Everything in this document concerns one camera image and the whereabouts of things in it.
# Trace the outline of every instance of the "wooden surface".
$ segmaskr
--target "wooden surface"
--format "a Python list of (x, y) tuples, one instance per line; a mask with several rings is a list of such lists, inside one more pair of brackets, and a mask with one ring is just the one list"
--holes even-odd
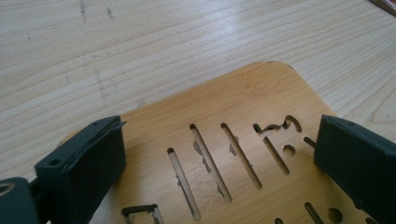
[[(190, 185), (200, 223), (274, 223), (277, 217), (284, 223), (313, 223), (305, 203), (311, 203), (325, 223), (331, 223), (330, 208), (342, 212), (344, 223), (362, 223), (367, 215), (319, 170), (313, 160), (314, 149), (303, 140), (316, 140), (322, 114), (333, 112), (284, 63), (253, 63), (123, 114), (121, 119), (127, 121), (123, 127), (127, 167), (92, 222), (121, 223), (123, 207), (156, 203), (164, 223), (194, 223), (177, 185), (180, 180)], [(263, 130), (275, 127), (289, 116), (296, 121), (287, 129), (279, 127), (257, 134), (253, 128), (253, 124)], [(240, 155), (230, 152), (231, 142), (222, 123), (238, 138), (262, 182), (261, 189), (252, 182)], [(202, 144), (195, 130), (202, 136)], [(290, 170), (288, 174), (277, 164), (263, 138), (271, 142)], [(211, 158), (206, 159), (211, 173), (194, 149), (194, 139), (204, 157)], [(285, 145), (295, 148), (294, 155), (284, 153)], [(168, 148), (177, 154), (187, 181), (175, 172)], [(217, 184), (224, 197), (218, 193)]]
[(75, 129), (249, 63), (396, 141), (396, 19), (369, 1), (1, 1), (0, 178)]

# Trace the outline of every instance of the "cutout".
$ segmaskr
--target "cutout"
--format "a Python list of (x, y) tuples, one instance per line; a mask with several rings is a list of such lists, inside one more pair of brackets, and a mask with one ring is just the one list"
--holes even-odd
[(294, 128), (297, 133), (300, 133), (303, 131), (303, 128), (301, 127), (300, 122), (293, 116), (287, 115), (285, 117), (285, 121), (283, 121), (283, 124), (281, 125), (276, 125), (276, 124), (270, 124), (264, 129), (262, 129), (258, 124), (253, 124), (253, 129), (256, 131), (258, 135), (266, 135), (267, 132), (271, 131), (278, 131), (280, 128), (283, 128), (284, 130), (287, 130), (291, 124), (294, 124)]
[[(303, 128), (301, 127), (300, 122), (293, 116), (287, 115), (285, 117), (285, 121), (281, 125), (276, 125), (276, 124), (270, 124), (264, 129), (260, 127), (257, 123), (253, 124), (253, 129), (254, 131), (260, 136), (263, 137), (262, 141), (264, 144), (267, 146), (268, 150), (270, 151), (271, 155), (275, 159), (276, 163), (282, 170), (283, 174), (288, 175), (290, 173), (290, 170), (286, 163), (283, 161), (283, 159), (280, 157), (279, 153), (275, 149), (274, 145), (271, 143), (270, 139), (268, 138), (267, 134), (271, 131), (279, 131), (279, 129), (283, 128), (284, 130), (287, 130), (290, 125), (293, 124), (295, 131), (297, 133), (300, 133), (303, 131)], [(283, 146), (283, 153), (289, 157), (294, 156), (296, 153), (295, 147), (291, 145), (285, 145)]]
[(140, 216), (141, 213), (151, 214), (154, 223), (163, 224), (163, 216), (161, 215), (160, 208), (157, 204), (141, 205), (122, 208), (121, 214), (125, 219), (126, 224), (134, 224), (134, 218)]
[(366, 223), (367, 224), (378, 224), (376, 221), (374, 221), (372, 218), (370, 218), (370, 217), (367, 217), (366, 218)]
[(282, 219), (280, 219), (279, 217), (277, 217), (277, 218), (275, 219), (275, 224), (283, 224)]
[(311, 146), (313, 149), (317, 148), (317, 143), (314, 140), (310, 139), (309, 137), (304, 137), (304, 141)]
[(320, 216), (318, 215), (317, 211), (315, 210), (314, 206), (311, 203), (304, 204), (306, 211), (309, 213), (309, 216), (312, 217), (315, 224), (324, 224)]
[(283, 153), (285, 153), (285, 155), (292, 157), (294, 156), (294, 154), (296, 154), (296, 149), (295, 147), (291, 146), (291, 145), (285, 145), (283, 147)]
[(197, 152), (204, 157), (204, 160), (206, 162), (207, 167), (210, 170), (210, 173), (213, 175), (215, 178), (215, 181), (219, 187), (220, 193), (224, 198), (224, 202), (230, 203), (232, 201), (230, 192), (228, 191), (227, 187), (224, 184), (224, 180), (222, 179), (219, 169), (216, 166), (215, 162), (213, 161), (212, 156), (210, 155), (209, 150), (206, 147), (206, 144), (204, 142), (204, 139), (202, 138), (201, 134), (198, 131), (198, 128), (195, 126), (195, 124), (190, 125), (190, 129), (192, 131), (192, 134), (195, 137), (195, 141), (197, 143), (197, 146), (199, 148), (199, 151)]
[(271, 155), (275, 159), (279, 168), (282, 170), (283, 174), (285, 174), (285, 175), (290, 174), (290, 170), (289, 170), (288, 166), (282, 160), (282, 158), (279, 156), (279, 153), (277, 153), (277, 151), (276, 151), (274, 145), (271, 143), (270, 139), (267, 136), (265, 136), (262, 141), (267, 146), (268, 150), (270, 151)]
[(227, 135), (230, 144), (235, 150), (235, 154), (238, 156), (238, 159), (242, 162), (242, 165), (245, 167), (245, 170), (247, 171), (250, 180), (253, 182), (254, 187), (256, 189), (262, 189), (262, 182), (257, 177), (256, 173), (253, 170), (253, 167), (250, 165), (250, 162), (247, 156), (245, 155), (245, 152), (239, 146), (238, 140), (235, 138), (235, 136), (233, 135), (227, 124), (222, 123), (220, 126), (221, 129), (225, 132), (225, 135)]
[(344, 219), (341, 211), (336, 208), (329, 208), (328, 216), (329, 216), (330, 222), (335, 223), (335, 224), (339, 224), (339, 223), (343, 222), (343, 219)]
[(185, 176), (183, 168), (177, 158), (176, 152), (171, 147), (168, 148), (167, 152), (177, 175), (177, 185), (183, 190), (184, 197), (189, 205), (193, 219), (198, 221), (201, 219), (201, 213), (199, 212), (194, 196), (192, 195), (189, 182), (187, 181), (187, 177)]

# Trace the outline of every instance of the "rectangular slot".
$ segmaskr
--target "rectangular slot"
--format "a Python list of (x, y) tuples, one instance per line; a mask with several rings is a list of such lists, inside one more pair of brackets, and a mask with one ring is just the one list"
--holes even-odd
[(199, 148), (201, 149), (202, 156), (204, 157), (204, 159), (207, 163), (207, 166), (211, 170), (211, 174), (213, 175), (216, 183), (218, 184), (220, 193), (223, 195), (224, 202), (230, 203), (232, 201), (230, 192), (228, 191), (227, 187), (225, 186), (225, 183), (220, 175), (219, 169), (216, 166), (215, 162), (213, 161), (213, 158), (210, 155), (210, 152), (206, 147), (204, 139), (202, 138), (201, 134), (199, 133), (197, 127), (194, 124), (190, 125), (190, 129), (192, 131), (192, 134), (195, 137), (195, 141), (197, 142)]
[(184, 197), (186, 198), (187, 204), (189, 205), (192, 217), (195, 221), (198, 221), (201, 219), (201, 213), (199, 212), (194, 196), (192, 195), (189, 182), (187, 181), (187, 177), (184, 175), (183, 168), (181, 167), (181, 164), (177, 158), (176, 152), (171, 147), (168, 149), (168, 155), (175, 169), (180, 187), (184, 193)]
[(320, 216), (318, 215), (317, 211), (315, 210), (314, 206), (311, 203), (305, 203), (305, 209), (309, 213), (309, 216), (312, 217), (315, 224), (324, 224)]
[(265, 136), (262, 141), (267, 146), (268, 150), (270, 151), (271, 155), (274, 157), (277, 165), (279, 165), (283, 174), (288, 175), (290, 173), (290, 170), (289, 170), (288, 166), (286, 165), (286, 163), (280, 157), (279, 153), (277, 153), (277, 151), (276, 151), (274, 145), (271, 143), (270, 139), (267, 136)]
[(253, 182), (254, 187), (256, 189), (262, 189), (262, 182), (257, 177), (256, 173), (253, 170), (253, 167), (251, 167), (247, 156), (245, 155), (245, 153), (242, 150), (242, 148), (239, 145), (239, 143), (236, 141), (235, 136), (231, 132), (231, 130), (228, 127), (228, 125), (225, 124), (225, 123), (222, 123), (221, 124), (221, 129), (227, 135), (228, 140), (230, 141), (231, 145), (233, 146), (233, 149), (235, 150), (237, 157), (242, 162), (242, 165), (245, 167), (245, 170), (247, 171), (248, 176), (250, 177), (251, 181)]

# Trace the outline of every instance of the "wooden board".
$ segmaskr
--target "wooden board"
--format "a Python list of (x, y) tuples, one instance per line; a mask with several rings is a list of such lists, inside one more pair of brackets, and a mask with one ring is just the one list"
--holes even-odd
[[(287, 64), (253, 63), (227, 75), (125, 113), (123, 128), (127, 167), (95, 213), (92, 223), (123, 223), (123, 207), (158, 204), (164, 223), (314, 223), (305, 209), (311, 203), (324, 223), (330, 208), (343, 214), (344, 223), (363, 223), (367, 217), (331, 179), (314, 164), (314, 149), (322, 114), (334, 115), (305, 81)], [(293, 116), (301, 125), (267, 132), (286, 175), (253, 129), (281, 125)], [(239, 140), (246, 158), (262, 183), (258, 189), (246, 165), (230, 152), (221, 123)], [(230, 192), (226, 203), (217, 191), (203, 157), (194, 149), (194, 124)], [(295, 148), (285, 150), (285, 145)], [(168, 148), (177, 154), (201, 214), (194, 221), (183, 190), (177, 185)], [(149, 215), (140, 222), (152, 223)]]

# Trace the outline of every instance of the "wooden table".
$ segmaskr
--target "wooden table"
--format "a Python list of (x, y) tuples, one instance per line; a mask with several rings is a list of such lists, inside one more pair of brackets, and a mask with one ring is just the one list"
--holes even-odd
[(369, 1), (2, 1), (0, 179), (69, 133), (259, 61), (396, 141), (396, 19)]

